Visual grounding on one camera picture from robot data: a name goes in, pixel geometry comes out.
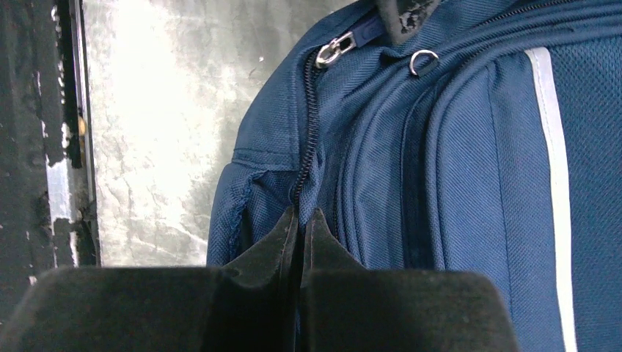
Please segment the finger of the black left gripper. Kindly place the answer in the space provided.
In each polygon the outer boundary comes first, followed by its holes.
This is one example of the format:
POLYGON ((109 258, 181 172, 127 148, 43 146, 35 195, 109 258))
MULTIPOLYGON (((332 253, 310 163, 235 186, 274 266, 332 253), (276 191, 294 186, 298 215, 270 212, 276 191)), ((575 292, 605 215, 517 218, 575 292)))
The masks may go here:
POLYGON ((377 0, 375 3, 392 44, 400 45, 418 33, 440 0, 377 0))

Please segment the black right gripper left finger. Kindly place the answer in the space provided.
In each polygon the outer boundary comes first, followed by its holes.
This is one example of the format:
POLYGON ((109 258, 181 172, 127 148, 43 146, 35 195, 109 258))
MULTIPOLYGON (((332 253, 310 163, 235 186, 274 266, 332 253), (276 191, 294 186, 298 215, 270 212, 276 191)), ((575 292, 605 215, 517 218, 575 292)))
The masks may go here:
POLYGON ((29 289, 3 351, 293 351, 299 220, 214 268, 59 268, 29 289))

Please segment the navy blue student backpack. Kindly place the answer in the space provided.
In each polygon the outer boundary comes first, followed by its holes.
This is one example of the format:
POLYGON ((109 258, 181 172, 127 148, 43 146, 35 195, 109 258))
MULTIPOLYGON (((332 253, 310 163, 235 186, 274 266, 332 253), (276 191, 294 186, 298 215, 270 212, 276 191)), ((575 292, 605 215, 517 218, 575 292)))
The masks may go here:
POLYGON ((358 1, 242 119, 211 213, 225 265, 295 205, 371 269, 474 271, 523 351, 621 349, 621 3, 443 1, 402 45, 358 1))

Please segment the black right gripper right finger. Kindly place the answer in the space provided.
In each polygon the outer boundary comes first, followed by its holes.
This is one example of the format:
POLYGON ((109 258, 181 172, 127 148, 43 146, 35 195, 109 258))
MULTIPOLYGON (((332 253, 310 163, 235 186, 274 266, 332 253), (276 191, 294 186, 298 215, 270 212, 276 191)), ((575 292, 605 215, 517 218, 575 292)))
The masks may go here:
POLYGON ((304 236, 303 351, 517 351, 500 294, 471 272, 364 268, 316 210, 304 236))

